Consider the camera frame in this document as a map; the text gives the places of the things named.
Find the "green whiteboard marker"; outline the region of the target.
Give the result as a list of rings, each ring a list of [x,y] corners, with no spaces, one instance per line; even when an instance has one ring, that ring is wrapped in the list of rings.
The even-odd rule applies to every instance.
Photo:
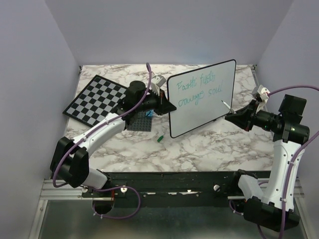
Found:
[[[230,113],[236,114],[236,112],[225,101],[222,101],[222,103],[229,110]]]

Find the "white whiteboard black frame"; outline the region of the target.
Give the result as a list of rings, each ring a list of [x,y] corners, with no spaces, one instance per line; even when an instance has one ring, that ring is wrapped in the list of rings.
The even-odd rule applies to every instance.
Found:
[[[229,113],[236,60],[203,66],[168,77],[167,96],[176,110],[169,113],[171,138],[177,138]]]

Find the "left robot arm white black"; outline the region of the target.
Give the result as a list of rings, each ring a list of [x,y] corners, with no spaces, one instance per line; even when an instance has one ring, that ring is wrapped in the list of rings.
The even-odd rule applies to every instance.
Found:
[[[100,197],[110,193],[106,174],[89,165],[92,154],[113,136],[125,131],[140,112],[152,110],[161,116],[176,110],[162,89],[151,91],[149,88],[149,84],[141,81],[131,82],[124,98],[100,123],[73,139],[64,136],[58,141],[50,165],[54,187],[86,186],[93,188]]]

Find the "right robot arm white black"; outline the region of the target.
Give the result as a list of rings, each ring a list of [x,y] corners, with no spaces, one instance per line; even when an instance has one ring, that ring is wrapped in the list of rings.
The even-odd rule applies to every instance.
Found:
[[[285,95],[276,115],[258,110],[261,102],[252,100],[244,108],[225,116],[225,120],[245,131],[257,126],[274,135],[274,159],[266,189],[261,189],[255,174],[245,170],[237,171],[237,178],[230,181],[229,189],[235,195],[243,193],[245,220],[275,232],[294,228],[300,221],[294,213],[293,194],[299,162],[310,135],[310,129],[300,124],[306,102],[303,98]]]

